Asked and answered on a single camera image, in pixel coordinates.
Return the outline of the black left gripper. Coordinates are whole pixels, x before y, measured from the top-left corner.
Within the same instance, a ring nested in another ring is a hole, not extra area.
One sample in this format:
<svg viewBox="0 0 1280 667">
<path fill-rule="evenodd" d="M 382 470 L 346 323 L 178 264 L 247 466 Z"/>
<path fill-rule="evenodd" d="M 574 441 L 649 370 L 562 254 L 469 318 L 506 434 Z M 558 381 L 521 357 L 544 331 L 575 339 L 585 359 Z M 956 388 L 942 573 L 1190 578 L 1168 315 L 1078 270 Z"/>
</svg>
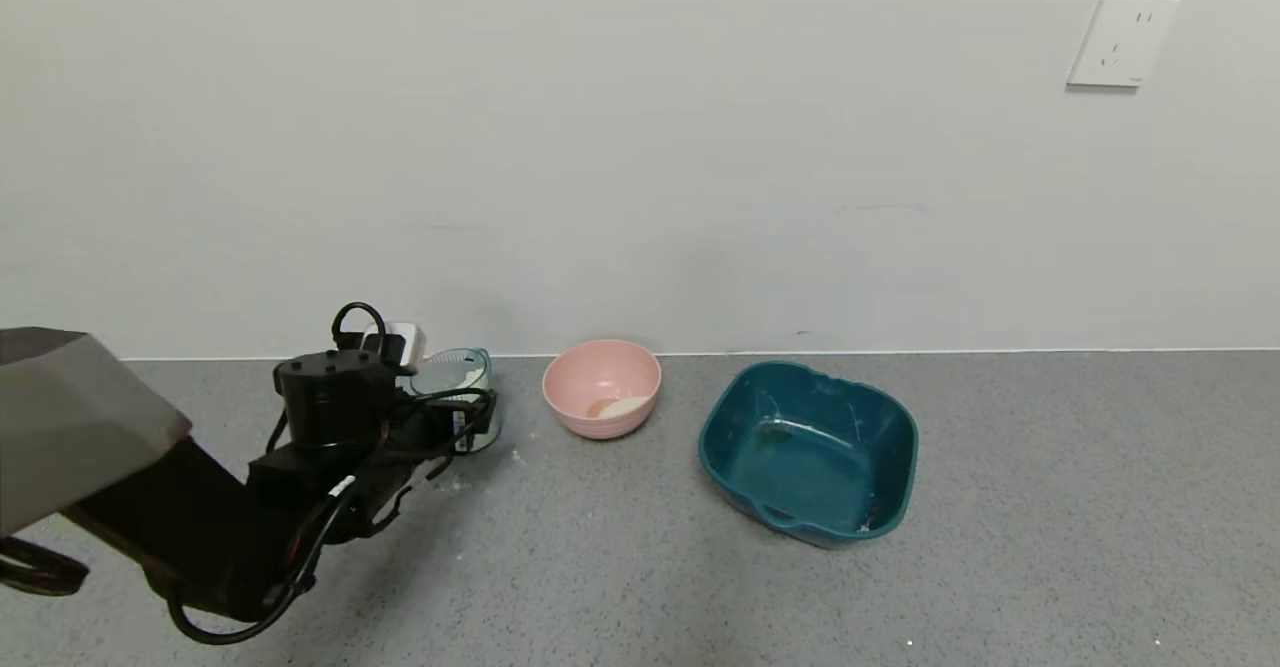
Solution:
<svg viewBox="0 0 1280 667">
<path fill-rule="evenodd" d="M 495 390 L 443 390 L 398 397 L 398 448 L 410 454 L 467 454 L 489 434 Z"/>
</svg>

